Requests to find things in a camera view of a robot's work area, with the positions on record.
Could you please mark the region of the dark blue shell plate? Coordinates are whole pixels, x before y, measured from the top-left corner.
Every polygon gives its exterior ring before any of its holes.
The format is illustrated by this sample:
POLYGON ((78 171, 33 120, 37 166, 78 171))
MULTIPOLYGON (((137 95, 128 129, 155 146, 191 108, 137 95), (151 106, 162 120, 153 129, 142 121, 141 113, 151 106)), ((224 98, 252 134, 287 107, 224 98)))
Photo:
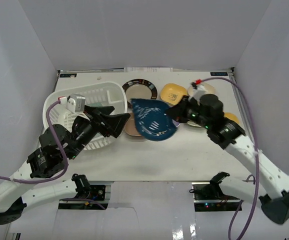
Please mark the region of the dark blue shell plate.
POLYGON ((130 100, 136 130, 149 141, 160 142, 171 138, 178 128, 165 111, 170 107, 156 99, 130 100))

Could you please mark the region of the teal rectangular divided plate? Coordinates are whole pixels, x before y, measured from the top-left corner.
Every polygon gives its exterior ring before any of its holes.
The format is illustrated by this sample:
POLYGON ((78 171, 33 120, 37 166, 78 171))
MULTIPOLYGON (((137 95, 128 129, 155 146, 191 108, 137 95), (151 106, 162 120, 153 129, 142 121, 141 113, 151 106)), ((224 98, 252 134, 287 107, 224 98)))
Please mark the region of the teal rectangular divided plate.
POLYGON ((87 101, 86 106, 89 106, 89 107, 102 107, 102 103, 101 102, 91 102, 91 101, 87 101))

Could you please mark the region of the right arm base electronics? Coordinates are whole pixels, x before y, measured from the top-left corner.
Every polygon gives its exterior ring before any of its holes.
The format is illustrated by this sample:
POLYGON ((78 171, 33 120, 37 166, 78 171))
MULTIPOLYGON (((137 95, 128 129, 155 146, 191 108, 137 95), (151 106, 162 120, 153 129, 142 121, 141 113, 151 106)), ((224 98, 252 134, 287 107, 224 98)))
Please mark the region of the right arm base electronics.
POLYGON ((242 207, 239 206, 240 199, 222 193, 214 193, 211 184, 207 181, 193 182, 189 193, 193 196, 196 213, 242 210, 242 207))

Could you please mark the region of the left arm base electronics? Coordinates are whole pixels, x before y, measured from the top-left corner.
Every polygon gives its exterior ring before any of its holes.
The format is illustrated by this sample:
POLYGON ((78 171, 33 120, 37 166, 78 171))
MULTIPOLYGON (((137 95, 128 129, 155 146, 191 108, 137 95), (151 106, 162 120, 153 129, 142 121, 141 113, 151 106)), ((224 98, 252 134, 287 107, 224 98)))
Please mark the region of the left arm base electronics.
POLYGON ((78 192, 75 197, 61 200, 59 210, 106 210, 110 194, 106 192, 106 185, 91 185, 89 190, 78 192))

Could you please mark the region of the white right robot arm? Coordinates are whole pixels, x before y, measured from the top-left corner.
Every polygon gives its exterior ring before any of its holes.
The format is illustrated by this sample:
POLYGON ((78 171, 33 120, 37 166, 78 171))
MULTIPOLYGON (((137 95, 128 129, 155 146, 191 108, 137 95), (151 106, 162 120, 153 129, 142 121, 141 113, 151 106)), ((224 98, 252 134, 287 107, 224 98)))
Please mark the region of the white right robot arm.
POLYGON ((225 117, 216 95, 205 94, 199 101, 183 96, 165 113, 179 123, 190 121, 205 128, 210 140, 242 163, 264 188, 258 197, 264 215, 278 225, 289 219, 289 175, 260 152, 238 123, 225 117))

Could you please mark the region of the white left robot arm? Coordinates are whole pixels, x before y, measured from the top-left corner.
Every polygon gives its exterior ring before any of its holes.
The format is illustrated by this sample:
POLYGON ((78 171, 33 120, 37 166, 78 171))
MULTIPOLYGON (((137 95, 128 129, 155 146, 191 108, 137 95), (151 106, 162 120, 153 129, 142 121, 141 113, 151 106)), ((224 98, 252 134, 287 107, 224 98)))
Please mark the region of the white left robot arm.
POLYGON ((0 225, 19 219, 29 210, 54 200, 86 199, 94 190, 84 174, 73 174, 66 181, 36 188, 62 176, 69 160, 75 159, 97 135, 118 138, 129 113, 114 114, 113 106, 86 106, 84 116, 77 116, 71 130, 52 124, 39 137, 40 147, 22 166, 0 184, 0 225))

